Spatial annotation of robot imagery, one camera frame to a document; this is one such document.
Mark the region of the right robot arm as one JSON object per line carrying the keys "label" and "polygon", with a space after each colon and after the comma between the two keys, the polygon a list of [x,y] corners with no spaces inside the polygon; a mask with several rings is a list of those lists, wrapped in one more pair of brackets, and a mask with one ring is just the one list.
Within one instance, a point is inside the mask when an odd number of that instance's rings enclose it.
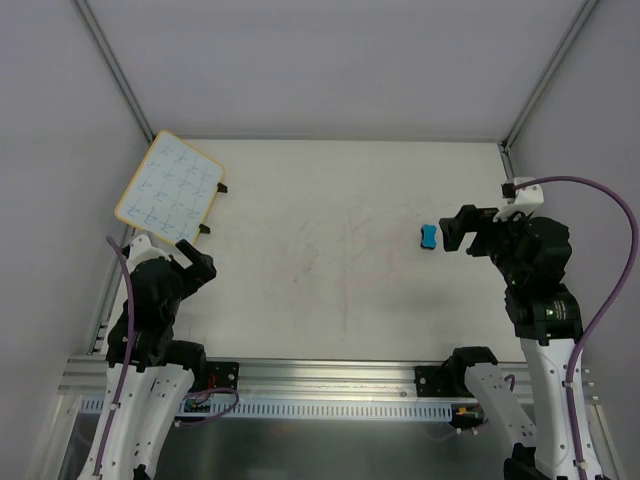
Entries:
{"label": "right robot arm", "polygon": [[505,309],[520,341],[534,401],[529,418],[506,386],[487,347],[453,351],[441,371],[449,389],[472,395],[499,436],[507,479],[602,479],[592,443],[581,374],[574,350],[583,337],[580,307],[563,284],[572,248],[567,226],[546,217],[515,213],[506,220],[495,208],[464,205],[439,227],[445,251],[467,249],[487,257],[502,275]]}

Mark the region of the blue whiteboard eraser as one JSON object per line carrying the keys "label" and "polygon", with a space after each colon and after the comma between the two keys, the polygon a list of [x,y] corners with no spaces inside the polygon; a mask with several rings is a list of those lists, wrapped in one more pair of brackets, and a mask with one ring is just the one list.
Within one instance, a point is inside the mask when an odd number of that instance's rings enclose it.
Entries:
{"label": "blue whiteboard eraser", "polygon": [[425,224],[421,227],[420,247],[423,250],[435,250],[437,247],[438,228],[435,225]]}

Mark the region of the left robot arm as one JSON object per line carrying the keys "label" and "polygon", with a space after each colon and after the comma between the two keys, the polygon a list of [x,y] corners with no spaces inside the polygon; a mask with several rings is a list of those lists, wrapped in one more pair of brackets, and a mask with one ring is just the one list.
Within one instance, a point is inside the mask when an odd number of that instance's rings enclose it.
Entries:
{"label": "left robot arm", "polygon": [[213,280],[211,256],[180,240],[182,266],[146,235],[116,248],[126,299],[107,338],[103,407],[82,479],[152,479],[159,456],[188,391],[208,379],[202,345],[178,341],[180,304]]}

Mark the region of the yellow-framed whiteboard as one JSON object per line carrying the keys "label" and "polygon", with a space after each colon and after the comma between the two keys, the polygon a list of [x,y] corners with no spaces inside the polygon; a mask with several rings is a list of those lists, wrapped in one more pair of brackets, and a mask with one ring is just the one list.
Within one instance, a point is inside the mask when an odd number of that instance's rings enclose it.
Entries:
{"label": "yellow-framed whiteboard", "polygon": [[123,223],[174,245],[201,234],[225,169],[173,133],[162,130],[115,207]]}

